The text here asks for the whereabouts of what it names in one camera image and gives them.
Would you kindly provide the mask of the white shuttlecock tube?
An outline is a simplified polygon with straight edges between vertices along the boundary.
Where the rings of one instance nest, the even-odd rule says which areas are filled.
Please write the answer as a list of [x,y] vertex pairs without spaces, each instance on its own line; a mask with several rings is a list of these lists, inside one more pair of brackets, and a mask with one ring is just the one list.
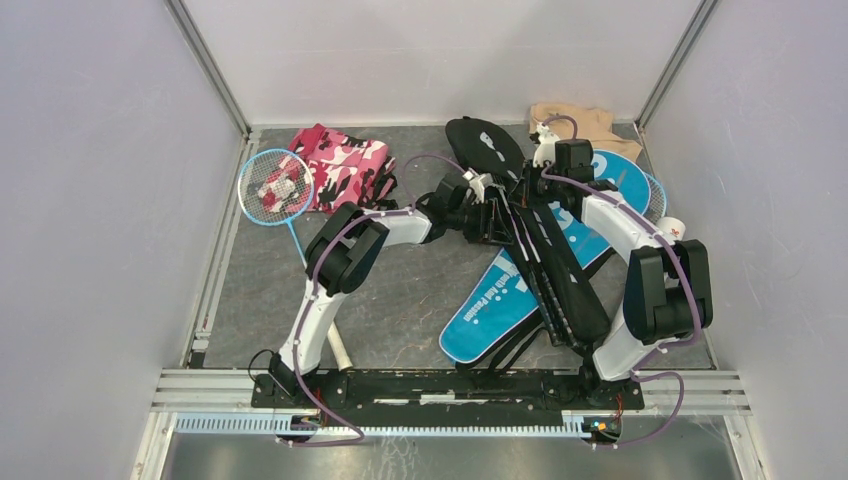
[[665,234],[671,235],[675,240],[683,240],[686,233],[686,225],[679,219],[674,217],[660,218],[656,226]]

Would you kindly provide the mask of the pink camouflage cloth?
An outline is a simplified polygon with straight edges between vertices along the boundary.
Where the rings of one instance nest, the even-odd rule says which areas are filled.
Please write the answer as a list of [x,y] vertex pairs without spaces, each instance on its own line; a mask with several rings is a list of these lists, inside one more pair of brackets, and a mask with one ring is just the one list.
[[346,202],[368,209],[393,207],[388,195],[398,185],[396,160],[386,143],[316,124],[299,130],[288,150],[298,154],[315,176],[316,192],[308,211],[333,213]]

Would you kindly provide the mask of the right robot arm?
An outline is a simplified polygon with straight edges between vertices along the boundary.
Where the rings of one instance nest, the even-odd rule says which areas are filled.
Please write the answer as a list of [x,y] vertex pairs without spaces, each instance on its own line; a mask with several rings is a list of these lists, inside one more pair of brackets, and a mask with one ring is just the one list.
[[637,379],[653,356],[698,342],[712,320],[706,247],[682,241],[635,210],[617,186],[597,180],[585,139],[540,139],[529,169],[533,199],[557,201],[627,263],[621,306],[577,382],[580,400],[602,408],[618,380]]

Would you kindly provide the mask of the black Crossway racket cover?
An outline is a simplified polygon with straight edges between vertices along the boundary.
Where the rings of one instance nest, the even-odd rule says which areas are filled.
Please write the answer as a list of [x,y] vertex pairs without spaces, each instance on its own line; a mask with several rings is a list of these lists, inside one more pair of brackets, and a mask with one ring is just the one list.
[[502,127],[471,117],[448,121],[445,134],[461,167],[490,173],[504,188],[503,207],[511,217],[514,242],[494,246],[510,255],[537,302],[536,311],[519,327],[540,326],[555,346],[579,353],[590,350],[608,333],[609,319],[549,204],[520,204],[526,164],[517,142]]

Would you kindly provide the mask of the blue Sport racket cover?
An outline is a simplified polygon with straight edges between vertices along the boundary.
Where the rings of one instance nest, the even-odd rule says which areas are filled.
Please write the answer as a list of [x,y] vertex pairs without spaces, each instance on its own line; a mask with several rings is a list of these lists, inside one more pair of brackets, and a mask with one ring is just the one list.
[[[630,206],[645,216],[650,188],[645,171],[619,154],[597,150],[592,166],[599,180],[615,184]],[[612,254],[600,234],[581,224],[558,203],[549,205],[580,266],[587,275],[596,272]],[[537,302],[518,268],[501,250],[469,297],[443,328],[439,344],[454,363],[481,359],[500,340],[517,330],[537,309]]]

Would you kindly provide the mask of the beige cloth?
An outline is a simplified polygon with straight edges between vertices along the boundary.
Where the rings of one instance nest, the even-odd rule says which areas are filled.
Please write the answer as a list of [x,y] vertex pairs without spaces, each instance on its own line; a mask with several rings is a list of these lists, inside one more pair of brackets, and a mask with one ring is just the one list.
[[617,153],[635,162],[643,147],[613,132],[614,115],[600,108],[564,103],[537,103],[529,110],[531,135],[555,135],[560,140],[587,139],[595,150]]

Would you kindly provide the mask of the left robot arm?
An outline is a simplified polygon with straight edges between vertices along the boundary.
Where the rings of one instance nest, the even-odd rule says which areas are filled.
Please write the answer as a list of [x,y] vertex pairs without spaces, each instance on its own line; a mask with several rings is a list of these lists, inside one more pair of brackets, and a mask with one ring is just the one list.
[[304,297],[292,330],[269,365],[275,392],[290,407],[306,405],[314,394],[309,376],[336,314],[349,294],[367,279],[387,247],[427,244],[448,230],[471,243],[506,245],[504,188],[492,175],[469,170],[443,177],[438,188],[404,208],[370,210],[344,203],[306,249]]

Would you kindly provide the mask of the blue frame badminton racket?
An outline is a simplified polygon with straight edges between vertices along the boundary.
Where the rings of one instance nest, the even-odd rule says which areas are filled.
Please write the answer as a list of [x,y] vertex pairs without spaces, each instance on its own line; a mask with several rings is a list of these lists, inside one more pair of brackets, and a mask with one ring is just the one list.
[[328,296],[294,226],[295,220],[312,205],[316,181],[310,167],[296,153],[282,148],[261,151],[241,167],[237,198],[243,214],[264,227],[288,228],[306,275],[305,295],[292,332],[279,349],[279,356],[291,371],[303,375],[318,369],[322,352],[329,346],[336,364],[345,370],[353,366],[335,316],[339,305]]

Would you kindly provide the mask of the racket under blue cover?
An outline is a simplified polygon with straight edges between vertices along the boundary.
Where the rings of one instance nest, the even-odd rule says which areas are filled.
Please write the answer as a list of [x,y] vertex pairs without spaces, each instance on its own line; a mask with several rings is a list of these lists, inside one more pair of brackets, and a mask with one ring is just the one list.
[[668,208],[666,192],[662,184],[651,174],[645,172],[644,176],[650,188],[650,199],[645,217],[653,223],[665,216]]

